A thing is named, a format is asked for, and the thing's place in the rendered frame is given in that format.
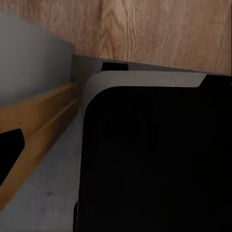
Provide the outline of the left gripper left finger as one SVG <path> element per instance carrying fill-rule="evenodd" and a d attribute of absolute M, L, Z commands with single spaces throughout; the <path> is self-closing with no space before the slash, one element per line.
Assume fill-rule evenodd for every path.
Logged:
<path fill-rule="evenodd" d="M 0 186 L 25 147 L 21 129 L 0 134 Z"/>

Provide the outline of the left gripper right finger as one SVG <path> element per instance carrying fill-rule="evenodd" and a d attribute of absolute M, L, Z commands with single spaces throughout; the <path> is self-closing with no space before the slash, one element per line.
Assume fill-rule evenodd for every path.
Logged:
<path fill-rule="evenodd" d="M 217 146 L 232 167 L 232 130 L 220 129 Z"/>

